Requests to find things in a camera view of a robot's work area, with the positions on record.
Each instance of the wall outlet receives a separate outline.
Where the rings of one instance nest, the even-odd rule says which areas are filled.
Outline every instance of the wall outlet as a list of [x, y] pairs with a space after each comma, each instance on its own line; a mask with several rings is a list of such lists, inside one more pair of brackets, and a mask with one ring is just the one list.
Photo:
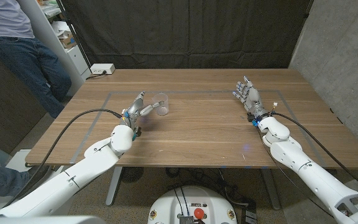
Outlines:
[[103, 71], [106, 71], [106, 74], [112, 74], [115, 69], [113, 63], [95, 63], [91, 67], [91, 72], [93, 75], [102, 74]]

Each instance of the gray shirt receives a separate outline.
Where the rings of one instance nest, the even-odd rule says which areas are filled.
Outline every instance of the gray shirt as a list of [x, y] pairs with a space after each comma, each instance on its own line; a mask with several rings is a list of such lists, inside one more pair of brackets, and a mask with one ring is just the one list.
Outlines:
[[0, 37], [34, 38], [30, 19], [16, 0], [0, 0]]

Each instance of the black curtain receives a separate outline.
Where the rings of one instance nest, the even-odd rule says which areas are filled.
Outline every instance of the black curtain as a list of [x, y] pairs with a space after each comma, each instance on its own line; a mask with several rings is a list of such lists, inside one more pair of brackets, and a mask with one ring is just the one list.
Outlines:
[[310, 0], [62, 2], [91, 64], [287, 68]]

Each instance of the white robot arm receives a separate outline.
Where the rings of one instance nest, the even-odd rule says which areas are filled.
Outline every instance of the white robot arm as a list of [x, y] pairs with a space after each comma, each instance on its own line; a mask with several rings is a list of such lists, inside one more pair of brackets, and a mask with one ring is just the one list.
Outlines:
[[244, 80], [245, 84], [237, 83], [238, 92], [233, 95], [244, 104], [249, 121], [266, 133], [262, 139], [274, 159], [296, 172], [338, 223], [358, 223], [358, 192], [311, 160], [290, 136], [288, 128], [264, 109], [258, 91], [247, 77]]
[[140, 128], [136, 126], [139, 116], [163, 104], [163, 101], [149, 105], [143, 110], [144, 91], [123, 113], [120, 125], [116, 126], [111, 137], [94, 143], [85, 151], [85, 159], [63, 171], [52, 180], [44, 183], [29, 195], [12, 205], [0, 209], [4, 217], [40, 217], [53, 213], [71, 196], [81, 190], [103, 172], [110, 169], [132, 146]]

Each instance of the table top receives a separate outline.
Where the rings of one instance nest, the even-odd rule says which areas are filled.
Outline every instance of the table top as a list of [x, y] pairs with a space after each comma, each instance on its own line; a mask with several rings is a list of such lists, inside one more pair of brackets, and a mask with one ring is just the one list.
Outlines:
[[[47, 129], [25, 161], [40, 164], [50, 146], [77, 114], [95, 108], [121, 113], [145, 91], [144, 105], [157, 93], [168, 95], [169, 113], [152, 111], [138, 119], [142, 128], [119, 166], [275, 168], [242, 103], [232, 92], [246, 75], [260, 91], [263, 104], [305, 126], [346, 167], [358, 169], [358, 140], [336, 118], [309, 83], [288, 69], [150, 69], [116, 70], [87, 80]], [[339, 166], [290, 121], [276, 116], [315, 162]], [[108, 138], [119, 120], [95, 112], [78, 118], [59, 140], [46, 164], [68, 165], [84, 158], [93, 143]]]

